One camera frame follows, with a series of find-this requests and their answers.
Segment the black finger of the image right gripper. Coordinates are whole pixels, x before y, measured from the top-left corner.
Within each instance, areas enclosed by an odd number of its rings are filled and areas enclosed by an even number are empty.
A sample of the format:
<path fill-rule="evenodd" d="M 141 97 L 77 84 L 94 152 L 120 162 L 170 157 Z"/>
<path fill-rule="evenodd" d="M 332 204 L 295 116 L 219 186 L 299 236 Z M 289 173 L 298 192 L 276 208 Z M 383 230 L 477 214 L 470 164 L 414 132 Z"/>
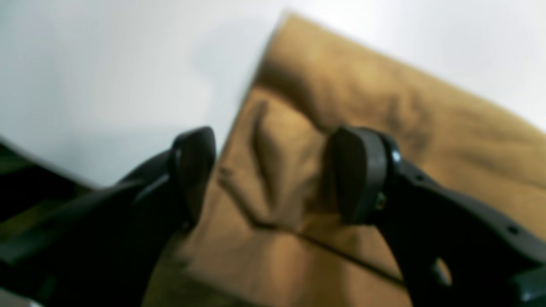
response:
<path fill-rule="evenodd" d="M 543 307 L 545 243 L 500 211 L 448 190 L 363 127 L 330 136 L 343 221 L 375 226 L 415 307 Z"/>

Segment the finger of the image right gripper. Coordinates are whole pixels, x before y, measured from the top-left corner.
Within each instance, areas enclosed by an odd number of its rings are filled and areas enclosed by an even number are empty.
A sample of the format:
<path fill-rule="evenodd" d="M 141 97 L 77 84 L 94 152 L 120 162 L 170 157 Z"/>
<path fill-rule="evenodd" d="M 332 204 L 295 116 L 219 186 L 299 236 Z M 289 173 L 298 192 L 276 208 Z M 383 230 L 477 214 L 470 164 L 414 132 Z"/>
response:
<path fill-rule="evenodd" d="M 1 243 L 1 288 L 44 307 L 138 307 L 162 250 L 200 218 L 213 129 L 179 134 L 119 182 Z"/>

